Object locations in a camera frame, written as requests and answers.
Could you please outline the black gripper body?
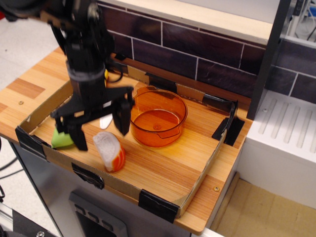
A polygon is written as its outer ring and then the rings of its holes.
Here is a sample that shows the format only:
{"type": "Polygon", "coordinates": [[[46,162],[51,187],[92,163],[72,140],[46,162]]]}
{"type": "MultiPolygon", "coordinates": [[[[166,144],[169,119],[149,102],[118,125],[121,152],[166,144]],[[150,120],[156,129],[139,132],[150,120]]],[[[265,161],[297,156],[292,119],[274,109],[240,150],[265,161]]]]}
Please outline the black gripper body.
{"type": "Polygon", "coordinates": [[[124,98],[132,109],[133,87],[107,88],[105,85],[105,67],[91,72],[67,68],[73,95],[69,102],[51,113],[56,121],[58,132],[68,133],[68,124],[85,124],[113,112],[113,102],[124,98]]]}

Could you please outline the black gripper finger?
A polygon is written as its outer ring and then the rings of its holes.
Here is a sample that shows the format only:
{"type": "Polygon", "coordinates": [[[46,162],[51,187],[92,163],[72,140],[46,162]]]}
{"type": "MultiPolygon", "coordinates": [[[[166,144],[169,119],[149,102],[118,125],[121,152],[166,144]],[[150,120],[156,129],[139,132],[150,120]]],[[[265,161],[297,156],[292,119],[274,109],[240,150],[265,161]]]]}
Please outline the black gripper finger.
{"type": "Polygon", "coordinates": [[[125,136],[129,132],[131,108],[130,103],[124,99],[118,99],[113,102],[113,119],[116,128],[125,136]]]}
{"type": "Polygon", "coordinates": [[[86,139],[84,132],[82,130],[82,125],[81,124],[68,124],[67,125],[68,133],[76,145],[76,147],[80,151],[88,151],[86,139]]]}

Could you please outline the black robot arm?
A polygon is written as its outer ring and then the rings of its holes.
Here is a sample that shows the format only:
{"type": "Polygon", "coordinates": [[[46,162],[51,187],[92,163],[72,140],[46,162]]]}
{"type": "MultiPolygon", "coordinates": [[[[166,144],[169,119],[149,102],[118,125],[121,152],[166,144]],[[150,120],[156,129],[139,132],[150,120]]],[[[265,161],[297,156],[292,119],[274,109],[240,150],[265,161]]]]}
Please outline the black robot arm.
{"type": "Polygon", "coordinates": [[[112,114],[120,133],[128,133],[133,88],[105,85],[105,71],[120,65],[111,59],[114,39],[96,1],[3,0],[0,9],[9,20],[33,18],[49,24],[67,58],[73,94],[51,113],[58,132],[69,134],[77,148],[86,151],[82,125],[112,114]]]}

